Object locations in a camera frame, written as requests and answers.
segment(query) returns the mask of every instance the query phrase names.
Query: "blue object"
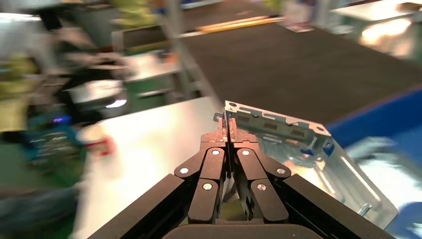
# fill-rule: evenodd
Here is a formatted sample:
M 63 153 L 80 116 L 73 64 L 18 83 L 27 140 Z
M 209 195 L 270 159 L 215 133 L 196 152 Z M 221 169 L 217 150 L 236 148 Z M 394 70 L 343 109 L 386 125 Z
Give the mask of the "blue object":
M 196 1 L 195 0 L 184 0 L 184 1 L 180 2 L 180 5 L 189 4 L 189 3 L 193 3 L 193 2 L 196 2 Z M 156 12 L 159 13 L 159 14 L 165 14 L 166 9 L 165 8 L 157 9 Z
M 33 124 L 49 124 L 51 123 L 51 127 L 44 130 L 39 131 L 26 131 L 26 137 L 29 140 L 37 140 L 40 139 L 43 135 L 55 132 L 64 132 L 66 137 L 75 145 L 82 146 L 83 144 L 79 142 L 76 138 L 77 131 L 74 130 L 71 126 L 72 118 L 70 116 L 63 116 L 63 115 L 46 115 L 46 116 L 39 116 L 34 117 L 28 120 L 28 128 L 31 127 Z M 38 156 L 38 148 L 41 145 L 35 145 L 34 149 L 26 150 L 26 155 L 28 156 L 30 161 L 36 160 Z

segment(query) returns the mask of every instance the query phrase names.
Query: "white table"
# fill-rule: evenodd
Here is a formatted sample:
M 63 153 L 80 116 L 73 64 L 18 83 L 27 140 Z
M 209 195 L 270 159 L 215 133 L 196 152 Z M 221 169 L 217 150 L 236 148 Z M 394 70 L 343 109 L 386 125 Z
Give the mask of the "white table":
M 218 129 L 212 118 L 221 111 L 199 98 L 101 122 L 117 154 L 109 161 L 88 156 L 72 238 L 88 238 L 197 153 L 201 135 Z
M 361 5 L 348 6 L 331 10 L 344 16 L 350 16 L 370 22 L 371 24 L 389 21 L 398 18 L 410 17 L 418 12 L 413 11 L 398 11 L 396 6 L 404 2 L 414 2 L 422 4 L 422 0 L 382 0 Z

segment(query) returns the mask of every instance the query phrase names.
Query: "metal bolt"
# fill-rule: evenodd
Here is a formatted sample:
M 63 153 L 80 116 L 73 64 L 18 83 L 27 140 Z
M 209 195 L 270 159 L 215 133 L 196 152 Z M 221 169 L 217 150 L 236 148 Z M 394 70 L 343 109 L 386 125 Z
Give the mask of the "metal bolt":
M 187 168 L 182 168 L 182 169 L 180 170 L 180 172 L 181 172 L 181 173 L 183 173 L 183 174 L 185 174 L 185 173 L 189 172 L 189 169 L 187 169 Z
M 265 186 L 265 184 L 258 184 L 257 188 L 259 191 L 265 191 L 265 189 L 267 189 L 267 186 Z
M 365 203 L 365 205 L 363 205 L 363 207 L 359 210 L 358 214 L 364 217 L 371 208 L 372 204 Z
M 203 188 L 204 190 L 209 191 L 209 190 L 211 190 L 212 185 L 211 185 L 211 183 L 205 183 L 205 184 L 202 186 L 202 188 Z

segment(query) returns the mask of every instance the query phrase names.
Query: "machine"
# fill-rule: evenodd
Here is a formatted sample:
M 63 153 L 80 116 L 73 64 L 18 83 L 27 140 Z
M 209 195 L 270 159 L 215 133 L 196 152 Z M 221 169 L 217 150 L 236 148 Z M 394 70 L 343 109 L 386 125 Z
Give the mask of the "machine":
M 197 154 L 89 238 L 393 238 L 397 209 L 323 125 L 234 102 L 214 120 Z M 245 221 L 218 217 L 234 188 Z

